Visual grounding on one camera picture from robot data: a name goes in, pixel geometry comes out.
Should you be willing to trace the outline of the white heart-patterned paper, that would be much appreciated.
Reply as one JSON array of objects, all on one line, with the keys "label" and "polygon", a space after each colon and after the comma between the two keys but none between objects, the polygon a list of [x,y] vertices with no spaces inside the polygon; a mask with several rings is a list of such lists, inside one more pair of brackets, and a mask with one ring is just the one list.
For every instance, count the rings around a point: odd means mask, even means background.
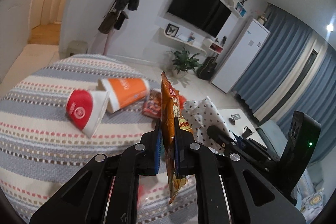
[{"label": "white heart-patterned paper", "polygon": [[209,147],[214,153],[223,154],[224,148],[208,136],[207,129],[210,126],[216,126],[230,141],[236,141],[228,123],[209,96],[200,101],[184,102],[182,114],[191,126],[195,140]]}]

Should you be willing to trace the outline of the red and white paper cup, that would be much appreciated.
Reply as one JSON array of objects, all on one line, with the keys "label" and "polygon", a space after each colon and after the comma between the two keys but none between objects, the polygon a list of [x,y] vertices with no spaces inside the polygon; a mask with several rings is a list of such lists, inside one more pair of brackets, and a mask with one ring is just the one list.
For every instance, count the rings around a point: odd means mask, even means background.
[{"label": "red and white paper cup", "polygon": [[106,112],[108,99],[106,91],[76,89],[68,97],[66,112],[74,126],[91,138]]}]

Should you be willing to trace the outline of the orange chip bag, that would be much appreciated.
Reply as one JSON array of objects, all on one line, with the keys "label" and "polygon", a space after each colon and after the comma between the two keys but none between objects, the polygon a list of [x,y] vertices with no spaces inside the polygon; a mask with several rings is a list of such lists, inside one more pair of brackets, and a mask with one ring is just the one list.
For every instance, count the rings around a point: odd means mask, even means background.
[{"label": "orange chip bag", "polygon": [[186,184],[187,178],[177,178],[175,175],[175,125],[174,119],[178,118],[179,125],[183,130],[193,132],[188,121],[182,114],[183,104],[186,98],[179,94],[171,82],[168,80],[165,72],[161,73],[161,131],[163,146],[165,148],[165,163],[167,179],[170,190],[169,204],[175,200],[179,190]]}]

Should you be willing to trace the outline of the black mug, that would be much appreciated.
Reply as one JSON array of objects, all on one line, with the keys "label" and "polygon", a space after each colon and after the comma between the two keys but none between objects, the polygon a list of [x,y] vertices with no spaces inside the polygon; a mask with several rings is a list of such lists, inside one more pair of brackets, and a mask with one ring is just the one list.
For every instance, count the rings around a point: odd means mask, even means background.
[{"label": "black mug", "polygon": [[245,126],[243,128],[243,133],[242,133],[241,137],[243,139],[248,139],[250,136],[252,136],[253,133],[254,132],[248,126]]}]

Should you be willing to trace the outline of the black device with green light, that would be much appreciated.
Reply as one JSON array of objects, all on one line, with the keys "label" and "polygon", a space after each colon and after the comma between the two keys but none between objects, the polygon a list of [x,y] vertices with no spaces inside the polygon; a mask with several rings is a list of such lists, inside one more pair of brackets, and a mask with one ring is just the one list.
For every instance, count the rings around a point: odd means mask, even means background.
[{"label": "black device with green light", "polygon": [[292,205],[297,204],[297,184],[306,170],[321,133],[321,125],[307,114],[294,111],[288,141],[281,155],[277,188]]}]

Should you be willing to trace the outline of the floral cushion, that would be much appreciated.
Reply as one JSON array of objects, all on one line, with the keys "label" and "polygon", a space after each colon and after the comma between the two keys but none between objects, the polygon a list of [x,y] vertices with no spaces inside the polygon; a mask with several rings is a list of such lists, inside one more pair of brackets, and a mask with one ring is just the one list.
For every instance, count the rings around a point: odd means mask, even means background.
[{"label": "floral cushion", "polygon": [[312,223],[324,207],[324,188],[318,191],[302,195],[302,204],[300,212],[305,218],[307,224]]}]

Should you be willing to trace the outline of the striped woven sofa cover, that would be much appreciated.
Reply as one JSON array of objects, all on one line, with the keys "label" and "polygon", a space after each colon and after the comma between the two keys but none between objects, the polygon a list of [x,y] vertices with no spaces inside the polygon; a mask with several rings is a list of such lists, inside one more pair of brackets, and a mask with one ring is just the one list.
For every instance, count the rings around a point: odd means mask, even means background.
[{"label": "striped woven sofa cover", "polygon": [[91,138],[66,114],[74,90],[93,91],[100,79],[140,77],[110,57],[78,54],[39,69],[1,98],[1,190],[21,221],[28,223],[94,155],[118,155],[154,129],[142,102],[106,113]]}]

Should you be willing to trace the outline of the white refrigerator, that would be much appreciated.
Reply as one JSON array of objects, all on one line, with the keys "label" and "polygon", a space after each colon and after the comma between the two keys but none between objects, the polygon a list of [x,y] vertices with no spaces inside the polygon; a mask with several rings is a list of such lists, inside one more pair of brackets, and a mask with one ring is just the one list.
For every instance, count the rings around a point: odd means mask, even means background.
[{"label": "white refrigerator", "polygon": [[224,93],[230,92],[255,59],[269,35],[270,31],[261,23],[249,18],[211,83]]}]

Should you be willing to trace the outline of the red snack packet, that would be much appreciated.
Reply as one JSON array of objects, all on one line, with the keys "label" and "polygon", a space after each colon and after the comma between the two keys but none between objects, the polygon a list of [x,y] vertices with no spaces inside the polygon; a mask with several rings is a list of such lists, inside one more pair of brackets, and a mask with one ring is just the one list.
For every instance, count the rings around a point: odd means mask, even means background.
[{"label": "red snack packet", "polygon": [[161,91],[159,89],[150,91],[143,103],[142,114],[154,119],[161,118]]}]

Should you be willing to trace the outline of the black acoustic guitar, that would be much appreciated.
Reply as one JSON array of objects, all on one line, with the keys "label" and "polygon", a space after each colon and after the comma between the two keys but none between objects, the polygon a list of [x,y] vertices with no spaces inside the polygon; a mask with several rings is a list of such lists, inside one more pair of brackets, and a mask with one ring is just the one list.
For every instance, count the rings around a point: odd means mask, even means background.
[{"label": "black acoustic guitar", "polygon": [[209,80],[215,72],[215,67],[217,66],[218,54],[206,57],[203,64],[197,70],[197,77],[201,80]]}]

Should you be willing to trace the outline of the orange and white paper cup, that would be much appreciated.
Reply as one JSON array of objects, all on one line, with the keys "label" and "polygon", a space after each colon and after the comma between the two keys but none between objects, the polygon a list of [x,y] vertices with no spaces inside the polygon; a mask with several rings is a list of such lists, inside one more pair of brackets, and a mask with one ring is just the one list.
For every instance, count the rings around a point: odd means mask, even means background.
[{"label": "orange and white paper cup", "polygon": [[142,100],[150,93],[148,80],[142,78],[101,79],[98,80],[97,88],[108,92],[107,111],[109,113],[115,113]]}]

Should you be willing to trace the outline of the green potted plant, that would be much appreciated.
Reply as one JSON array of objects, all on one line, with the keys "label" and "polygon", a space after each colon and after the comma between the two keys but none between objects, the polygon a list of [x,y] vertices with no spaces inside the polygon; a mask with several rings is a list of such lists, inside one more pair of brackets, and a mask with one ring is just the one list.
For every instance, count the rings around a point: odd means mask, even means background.
[{"label": "green potted plant", "polygon": [[201,66],[197,58],[200,53],[191,55],[185,47],[181,50],[170,51],[170,53],[173,55],[172,73],[176,79],[185,77],[188,71],[196,72],[198,67]]}]

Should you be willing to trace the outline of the pink coat stand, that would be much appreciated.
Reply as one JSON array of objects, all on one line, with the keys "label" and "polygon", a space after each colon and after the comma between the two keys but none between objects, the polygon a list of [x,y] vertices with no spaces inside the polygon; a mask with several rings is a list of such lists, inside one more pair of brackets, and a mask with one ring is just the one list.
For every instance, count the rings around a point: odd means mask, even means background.
[{"label": "pink coat stand", "polygon": [[104,29],[104,33],[108,35],[106,38],[105,46],[104,46],[104,51],[103,51],[104,55],[106,55],[108,52],[109,42],[113,35],[113,26],[115,24],[117,16],[118,14],[115,11],[111,11],[108,13],[108,15],[104,19],[104,23],[103,23],[104,26],[102,28]]}]

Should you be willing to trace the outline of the brown hanging bag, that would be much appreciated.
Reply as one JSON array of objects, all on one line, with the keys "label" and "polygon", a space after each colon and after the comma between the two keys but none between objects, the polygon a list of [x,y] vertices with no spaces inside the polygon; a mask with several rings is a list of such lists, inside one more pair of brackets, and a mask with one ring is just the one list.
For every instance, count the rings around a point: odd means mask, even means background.
[{"label": "brown hanging bag", "polygon": [[100,24],[98,30],[102,34],[109,34],[112,29],[120,30],[121,26],[129,17],[124,11],[110,11]]}]

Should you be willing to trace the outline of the black wall television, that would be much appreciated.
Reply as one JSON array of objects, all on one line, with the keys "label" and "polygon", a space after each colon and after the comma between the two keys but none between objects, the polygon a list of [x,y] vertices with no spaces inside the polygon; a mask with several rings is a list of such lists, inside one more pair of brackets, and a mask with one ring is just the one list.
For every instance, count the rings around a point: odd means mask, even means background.
[{"label": "black wall television", "polygon": [[172,0],[167,12],[214,38],[231,15],[231,10],[221,0]]}]

